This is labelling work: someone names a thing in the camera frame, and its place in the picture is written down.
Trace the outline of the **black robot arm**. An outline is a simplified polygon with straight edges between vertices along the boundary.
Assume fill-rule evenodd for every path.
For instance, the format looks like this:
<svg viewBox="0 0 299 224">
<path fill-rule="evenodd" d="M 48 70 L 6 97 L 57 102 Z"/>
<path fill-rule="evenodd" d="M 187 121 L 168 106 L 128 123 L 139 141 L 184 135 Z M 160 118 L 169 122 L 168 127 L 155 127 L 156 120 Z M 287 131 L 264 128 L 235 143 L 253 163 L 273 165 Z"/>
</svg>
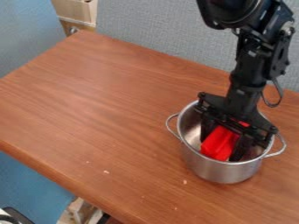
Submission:
<svg viewBox="0 0 299 224">
<path fill-rule="evenodd" d="M 237 36 L 236 66 L 225 95 L 199 93 L 201 151 L 237 162 L 253 146 L 267 146 L 276 126 L 257 103 L 268 82 L 285 73 L 295 34 L 293 12 L 284 0 L 196 0 L 204 24 Z"/>
</svg>

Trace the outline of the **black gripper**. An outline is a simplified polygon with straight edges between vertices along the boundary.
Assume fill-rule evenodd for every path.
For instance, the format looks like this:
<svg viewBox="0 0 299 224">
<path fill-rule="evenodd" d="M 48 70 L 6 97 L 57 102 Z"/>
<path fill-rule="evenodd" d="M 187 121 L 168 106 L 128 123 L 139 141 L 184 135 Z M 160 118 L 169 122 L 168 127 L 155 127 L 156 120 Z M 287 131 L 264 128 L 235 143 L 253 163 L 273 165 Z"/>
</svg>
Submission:
<svg viewBox="0 0 299 224">
<path fill-rule="evenodd" d="M 235 143 L 229 162 L 247 161 L 261 154 L 276 126 L 257 111 L 257 102 L 263 98 L 261 87 L 229 87 L 225 96 L 199 92 L 195 110 L 200 113 L 200 141 L 204 142 L 211 132 L 220 125 L 240 137 Z"/>
</svg>

